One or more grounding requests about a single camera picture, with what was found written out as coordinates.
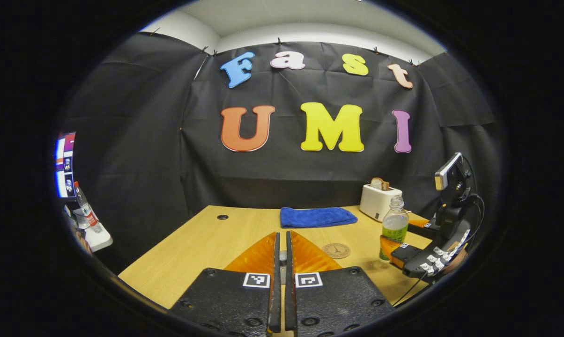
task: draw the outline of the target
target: cable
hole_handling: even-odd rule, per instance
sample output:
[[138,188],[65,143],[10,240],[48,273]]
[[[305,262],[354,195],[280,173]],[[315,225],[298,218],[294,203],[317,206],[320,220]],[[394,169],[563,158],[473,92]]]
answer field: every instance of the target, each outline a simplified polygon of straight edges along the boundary
[[481,216],[481,219],[479,220],[478,224],[477,224],[477,228],[475,228],[475,231],[473,232],[473,234],[468,237],[468,239],[466,239],[463,244],[465,245],[469,240],[473,239],[473,237],[475,236],[475,234],[477,233],[477,230],[480,229],[480,227],[482,226],[482,222],[484,221],[484,213],[486,213],[486,206],[484,205],[484,200],[482,199],[482,197],[480,197],[477,194],[473,194],[473,197],[477,198],[477,200],[479,200],[482,203],[482,209],[480,210],[480,206],[478,204],[476,204],[475,206],[477,207],[477,211],[478,214]]
[[404,301],[402,301],[401,303],[399,303],[396,307],[394,308],[400,308],[404,305],[406,305],[407,303],[409,303],[409,301],[411,301],[412,299],[414,299],[415,297],[419,296],[420,294],[423,294],[426,290],[430,289],[434,284],[436,283],[436,280],[432,280],[427,286],[424,286],[424,288],[421,288],[421,290],[419,290],[418,292],[416,292],[415,294],[413,294],[413,296],[410,296],[408,299],[405,299]]
[[421,281],[421,280],[423,279],[423,277],[425,277],[425,276],[426,276],[426,273],[423,273],[422,277],[420,277],[419,280],[417,280],[417,282],[415,282],[415,283],[413,284],[413,286],[411,286],[411,288],[409,288],[409,290],[407,290],[407,292],[406,292],[403,296],[401,296],[401,298],[398,299],[398,300],[393,304],[393,307],[394,307],[399,301],[401,301],[403,297],[407,296],[407,294],[408,294],[409,292],[411,292],[411,290],[413,290],[413,288],[415,288],[415,286],[419,283],[419,281]]
[[475,174],[473,173],[473,166],[471,166],[471,163],[469,162],[468,158],[466,158],[466,156],[462,156],[464,160],[466,160],[466,162],[468,162],[468,166],[470,167],[471,170],[471,177],[473,177],[473,185],[475,187],[475,192],[477,193],[477,182],[475,182]]

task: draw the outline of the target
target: letter f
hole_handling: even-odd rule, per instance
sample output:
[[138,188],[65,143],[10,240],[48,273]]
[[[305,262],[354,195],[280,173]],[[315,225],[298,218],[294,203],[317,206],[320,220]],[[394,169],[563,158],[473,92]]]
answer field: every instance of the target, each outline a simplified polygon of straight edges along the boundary
[[233,58],[232,60],[229,60],[228,62],[222,64],[220,70],[226,70],[228,77],[230,77],[230,83],[228,84],[229,88],[234,88],[235,86],[243,83],[244,81],[249,79],[249,77],[251,77],[251,74],[245,73],[243,69],[252,69],[252,63],[247,59],[254,56],[254,53],[247,51],[241,56]]

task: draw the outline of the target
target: screen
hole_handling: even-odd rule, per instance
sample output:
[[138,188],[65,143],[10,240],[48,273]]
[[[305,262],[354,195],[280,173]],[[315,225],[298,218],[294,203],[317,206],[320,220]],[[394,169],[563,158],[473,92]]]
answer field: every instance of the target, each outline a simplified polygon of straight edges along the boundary
[[57,191],[61,198],[76,197],[74,192],[74,174],[72,169],[72,157],[74,155],[75,132],[62,134],[57,140],[55,149],[55,179],[57,179]]

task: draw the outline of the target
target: black curtain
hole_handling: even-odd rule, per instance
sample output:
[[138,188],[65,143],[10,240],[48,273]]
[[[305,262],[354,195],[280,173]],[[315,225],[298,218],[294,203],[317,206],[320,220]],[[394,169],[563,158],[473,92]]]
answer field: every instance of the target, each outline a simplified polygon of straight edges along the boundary
[[94,69],[67,109],[74,178],[113,244],[96,255],[120,273],[190,218],[180,181],[180,123],[200,49],[139,33]]
[[[220,67],[246,51],[255,54],[251,77],[230,89]],[[305,68],[271,67],[280,51],[302,53]],[[346,53],[362,56],[368,74],[347,73]],[[412,89],[396,81],[389,64],[408,72]],[[431,217],[440,196],[434,172],[457,151],[473,167],[491,220],[505,152],[482,89],[445,53],[420,66],[329,43],[262,44],[208,56],[173,38],[136,34],[75,94],[64,131],[77,132],[75,177],[114,239],[97,255],[119,273],[206,205],[358,205],[363,185],[381,177],[403,191],[407,209]],[[333,150],[324,144],[303,151],[301,104],[308,102],[323,104],[333,119],[343,105],[361,107],[365,149],[340,151],[341,136]],[[256,105],[275,107],[267,142],[256,151],[231,151],[222,143],[221,111],[245,108],[239,134],[251,138]],[[393,110],[410,114],[409,153],[394,149]]]

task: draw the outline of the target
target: letter m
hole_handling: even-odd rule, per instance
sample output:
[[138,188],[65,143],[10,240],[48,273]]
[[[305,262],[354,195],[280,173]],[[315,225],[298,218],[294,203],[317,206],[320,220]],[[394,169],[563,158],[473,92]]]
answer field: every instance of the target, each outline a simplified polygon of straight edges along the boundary
[[336,119],[332,119],[321,103],[309,102],[301,105],[305,111],[307,128],[305,141],[301,143],[304,151],[320,151],[323,147],[319,134],[329,150],[336,146],[340,134],[342,141],[338,145],[340,151],[361,152],[364,149],[359,131],[359,115],[363,112],[357,105],[346,104],[340,108]]

